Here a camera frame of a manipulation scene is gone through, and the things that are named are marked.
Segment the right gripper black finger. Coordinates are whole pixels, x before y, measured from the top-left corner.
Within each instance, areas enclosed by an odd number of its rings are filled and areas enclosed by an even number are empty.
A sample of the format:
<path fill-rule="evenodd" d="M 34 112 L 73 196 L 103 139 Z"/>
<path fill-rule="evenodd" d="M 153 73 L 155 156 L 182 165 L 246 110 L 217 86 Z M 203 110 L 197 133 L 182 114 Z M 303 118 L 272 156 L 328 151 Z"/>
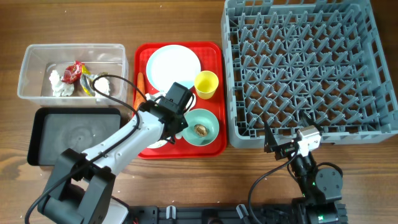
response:
<path fill-rule="evenodd" d="M 314 122 L 304 111 L 299 112 L 299 117 L 304 127 L 314 126 L 320 133 L 323 132 L 323 128 Z"/>
<path fill-rule="evenodd" d="M 270 126 L 268 125 L 268 122 L 264 122 L 264 130 L 265 130 L 265 136 L 264 136 L 264 145 L 265 146 L 276 146 L 277 141 L 275 140 L 275 137 L 272 133 L 272 130 Z"/>

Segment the light blue small bowl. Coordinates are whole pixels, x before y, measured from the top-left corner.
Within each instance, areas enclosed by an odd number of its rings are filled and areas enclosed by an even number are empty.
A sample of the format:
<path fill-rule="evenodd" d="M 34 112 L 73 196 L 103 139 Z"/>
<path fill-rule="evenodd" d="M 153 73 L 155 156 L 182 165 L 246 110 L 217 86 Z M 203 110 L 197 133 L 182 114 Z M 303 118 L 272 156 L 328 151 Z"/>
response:
<path fill-rule="evenodd" d="M 153 95 L 151 95 L 149 93 L 146 93 L 146 99 L 147 100 L 152 100 L 152 101 L 157 101 L 161 96 L 165 96 L 165 95 L 166 95 L 166 92 L 164 92 L 164 91 L 157 92 L 157 93 L 155 93 Z M 157 149 L 157 148 L 160 148 L 160 147 L 162 147 L 162 146 L 164 146 L 166 144 L 167 144 L 166 140 L 159 140 L 159 141 L 151 144 L 150 146 L 148 146 L 148 148 L 149 149 Z"/>

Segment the brown mushroom piece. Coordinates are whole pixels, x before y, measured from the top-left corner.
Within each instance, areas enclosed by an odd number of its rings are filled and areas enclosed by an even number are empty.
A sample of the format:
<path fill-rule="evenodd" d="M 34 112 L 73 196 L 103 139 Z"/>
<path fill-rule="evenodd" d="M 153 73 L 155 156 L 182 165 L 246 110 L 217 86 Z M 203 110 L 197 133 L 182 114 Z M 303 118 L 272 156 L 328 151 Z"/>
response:
<path fill-rule="evenodd" d="M 199 136 L 199 137 L 206 137 L 208 135 L 208 130 L 207 128 L 202 125 L 202 124 L 196 124 L 194 126 L 194 132 Z"/>

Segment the orange carrot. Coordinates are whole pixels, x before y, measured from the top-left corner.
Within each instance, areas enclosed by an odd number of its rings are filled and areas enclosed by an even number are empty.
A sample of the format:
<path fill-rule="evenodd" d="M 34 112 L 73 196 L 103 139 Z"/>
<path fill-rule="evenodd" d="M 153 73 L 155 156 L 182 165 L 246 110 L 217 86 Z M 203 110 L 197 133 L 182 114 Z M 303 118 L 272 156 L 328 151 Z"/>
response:
<path fill-rule="evenodd" d="M 145 97 L 145 81 L 144 81 L 144 74 L 139 72 L 137 74 L 137 82 L 136 82 L 136 96 L 134 99 L 134 106 L 133 108 L 137 111 L 140 104 L 146 101 Z"/>

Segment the yellow plastic cup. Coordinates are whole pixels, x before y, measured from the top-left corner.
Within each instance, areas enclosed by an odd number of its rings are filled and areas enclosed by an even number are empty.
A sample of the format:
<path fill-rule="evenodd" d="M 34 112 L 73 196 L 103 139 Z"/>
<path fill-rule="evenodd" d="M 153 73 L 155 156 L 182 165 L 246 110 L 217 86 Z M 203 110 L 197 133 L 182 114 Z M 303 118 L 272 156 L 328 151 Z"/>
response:
<path fill-rule="evenodd" d="M 210 99 L 215 94 L 218 85 L 219 79 L 214 72 L 205 70 L 195 77 L 194 87 L 201 99 Z"/>

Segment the yellow silver foil wrapper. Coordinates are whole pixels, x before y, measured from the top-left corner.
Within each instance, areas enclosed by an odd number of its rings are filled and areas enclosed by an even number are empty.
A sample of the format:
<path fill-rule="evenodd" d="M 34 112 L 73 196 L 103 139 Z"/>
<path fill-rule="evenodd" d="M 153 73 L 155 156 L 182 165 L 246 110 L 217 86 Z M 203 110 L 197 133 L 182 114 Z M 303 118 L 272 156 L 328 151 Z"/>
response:
<path fill-rule="evenodd" d="M 107 72 L 100 72 L 96 75 L 92 75 L 88 69 L 84 66 L 83 67 L 83 73 L 81 74 L 80 77 L 80 85 L 83 88 L 83 91 L 88 95 L 88 96 L 99 96 L 99 94 L 92 88 L 92 83 L 95 78 L 98 78 L 99 76 L 102 75 L 107 75 Z"/>

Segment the red candy wrapper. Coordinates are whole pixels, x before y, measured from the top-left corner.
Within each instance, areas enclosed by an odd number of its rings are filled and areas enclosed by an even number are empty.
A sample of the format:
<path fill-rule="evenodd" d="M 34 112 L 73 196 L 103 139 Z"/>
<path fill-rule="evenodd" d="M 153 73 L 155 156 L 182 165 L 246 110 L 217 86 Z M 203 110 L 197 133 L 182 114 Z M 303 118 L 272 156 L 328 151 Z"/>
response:
<path fill-rule="evenodd" d="M 65 69 L 61 81 L 67 84 L 74 84 L 81 77 L 84 66 L 84 63 L 75 61 L 73 65 Z"/>

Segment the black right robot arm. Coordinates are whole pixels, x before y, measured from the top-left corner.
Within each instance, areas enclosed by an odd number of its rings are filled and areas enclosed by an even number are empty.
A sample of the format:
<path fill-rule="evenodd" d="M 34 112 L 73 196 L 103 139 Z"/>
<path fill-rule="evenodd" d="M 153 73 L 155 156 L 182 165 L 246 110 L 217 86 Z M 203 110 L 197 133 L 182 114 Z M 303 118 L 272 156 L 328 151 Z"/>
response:
<path fill-rule="evenodd" d="M 286 168 L 303 194 L 292 201 L 295 223 L 347 223 L 346 207 L 340 204 L 343 171 L 331 162 L 315 162 L 312 151 L 320 147 L 322 128 L 303 111 L 299 113 L 303 127 L 297 136 L 278 144 L 271 128 L 264 125 L 264 151 L 273 152 L 277 160 L 287 158 Z"/>

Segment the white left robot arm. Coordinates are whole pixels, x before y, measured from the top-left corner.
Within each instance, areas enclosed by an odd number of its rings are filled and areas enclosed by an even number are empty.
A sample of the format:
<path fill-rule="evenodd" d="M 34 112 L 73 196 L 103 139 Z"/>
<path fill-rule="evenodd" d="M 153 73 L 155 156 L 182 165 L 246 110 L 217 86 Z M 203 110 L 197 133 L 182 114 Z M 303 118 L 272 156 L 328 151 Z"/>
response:
<path fill-rule="evenodd" d="M 65 150 L 32 207 L 55 223 L 124 223 L 128 206 L 112 196 L 116 176 L 145 148 L 186 128 L 189 103 L 174 96 L 149 100 L 103 142 L 83 152 Z"/>

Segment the grey dishwasher rack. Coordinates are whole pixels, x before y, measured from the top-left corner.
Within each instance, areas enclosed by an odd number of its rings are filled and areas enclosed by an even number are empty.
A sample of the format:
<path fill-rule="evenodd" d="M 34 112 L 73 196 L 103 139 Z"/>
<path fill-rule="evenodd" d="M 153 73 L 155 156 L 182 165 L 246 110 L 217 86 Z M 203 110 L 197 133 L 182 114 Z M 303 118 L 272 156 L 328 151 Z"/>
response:
<path fill-rule="evenodd" d="M 305 113 L 323 142 L 373 144 L 397 134 L 397 99 L 369 1 L 235 1 L 221 36 L 229 141 L 287 142 Z"/>

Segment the black waste tray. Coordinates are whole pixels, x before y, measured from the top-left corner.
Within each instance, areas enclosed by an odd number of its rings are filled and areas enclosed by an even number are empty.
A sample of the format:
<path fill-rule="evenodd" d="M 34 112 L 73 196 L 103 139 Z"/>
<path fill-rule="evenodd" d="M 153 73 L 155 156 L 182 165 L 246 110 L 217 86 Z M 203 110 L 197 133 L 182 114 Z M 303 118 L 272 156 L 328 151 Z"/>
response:
<path fill-rule="evenodd" d="M 34 117 L 27 162 L 52 166 L 64 150 L 82 152 L 120 127 L 121 113 L 116 108 L 40 108 Z"/>

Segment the clear plastic waste bin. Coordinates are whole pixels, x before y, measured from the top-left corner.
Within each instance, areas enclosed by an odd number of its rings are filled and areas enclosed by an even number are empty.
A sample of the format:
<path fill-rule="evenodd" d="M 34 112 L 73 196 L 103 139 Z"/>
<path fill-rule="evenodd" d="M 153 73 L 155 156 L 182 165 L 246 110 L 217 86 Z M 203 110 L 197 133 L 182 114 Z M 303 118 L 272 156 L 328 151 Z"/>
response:
<path fill-rule="evenodd" d="M 40 106 L 107 106 L 116 105 L 103 96 L 88 96 L 75 83 L 70 96 L 53 96 L 50 74 L 63 75 L 67 67 L 79 61 L 93 74 L 107 72 L 129 78 L 126 51 L 121 44 L 33 44 L 26 49 L 21 65 L 17 95 Z"/>

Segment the white plastic spoon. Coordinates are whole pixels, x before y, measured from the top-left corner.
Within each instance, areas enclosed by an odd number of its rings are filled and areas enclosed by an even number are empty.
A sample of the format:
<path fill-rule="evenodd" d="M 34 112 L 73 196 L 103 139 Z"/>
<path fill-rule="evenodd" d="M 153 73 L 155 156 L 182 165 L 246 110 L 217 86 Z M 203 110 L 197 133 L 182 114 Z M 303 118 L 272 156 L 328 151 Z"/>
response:
<path fill-rule="evenodd" d="M 186 106 L 186 108 L 185 108 L 185 110 L 183 112 L 184 115 L 186 115 L 195 106 L 196 101 L 197 101 L 196 100 L 196 95 L 193 94 L 192 95 L 192 99 L 190 100 L 189 104 Z M 175 135 L 175 138 L 176 139 L 181 139 L 182 138 L 182 132 L 177 133 Z"/>

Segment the green bowl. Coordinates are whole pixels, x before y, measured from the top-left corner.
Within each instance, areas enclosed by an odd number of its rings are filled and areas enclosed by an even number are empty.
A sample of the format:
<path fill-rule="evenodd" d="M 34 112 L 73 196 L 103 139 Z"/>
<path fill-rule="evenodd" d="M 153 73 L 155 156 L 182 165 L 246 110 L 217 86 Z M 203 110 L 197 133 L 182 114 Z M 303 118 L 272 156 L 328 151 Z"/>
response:
<path fill-rule="evenodd" d="M 182 137 L 193 146 L 207 146 L 218 136 L 220 125 L 217 117 L 205 109 L 195 109 L 185 115 L 188 127 Z"/>

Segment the red serving tray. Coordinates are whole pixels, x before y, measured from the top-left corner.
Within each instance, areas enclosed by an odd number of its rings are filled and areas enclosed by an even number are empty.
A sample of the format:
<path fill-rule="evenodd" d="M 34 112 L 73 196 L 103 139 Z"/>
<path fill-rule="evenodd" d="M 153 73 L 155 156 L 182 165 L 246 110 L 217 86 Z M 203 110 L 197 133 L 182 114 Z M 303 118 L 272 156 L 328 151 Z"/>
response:
<path fill-rule="evenodd" d="M 223 62 L 220 48 L 213 42 L 163 42 L 146 43 L 137 48 L 134 57 L 134 75 L 139 72 L 146 76 L 146 65 L 150 56 L 166 45 L 182 45 L 192 50 L 198 57 L 202 70 L 214 72 L 219 80 L 215 94 L 209 100 L 197 98 L 193 109 L 211 111 L 218 119 L 220 130 L 217 138 L 207 146 L 193 146 L 184 138 L 176 139 L 175 144 L 167 143 L 157 149 L 144 149 L 138 157 L 141 159 L 178 159 L 193 157 L 214 157 L 221 154 L 228 143 L 226 130 Z"/>

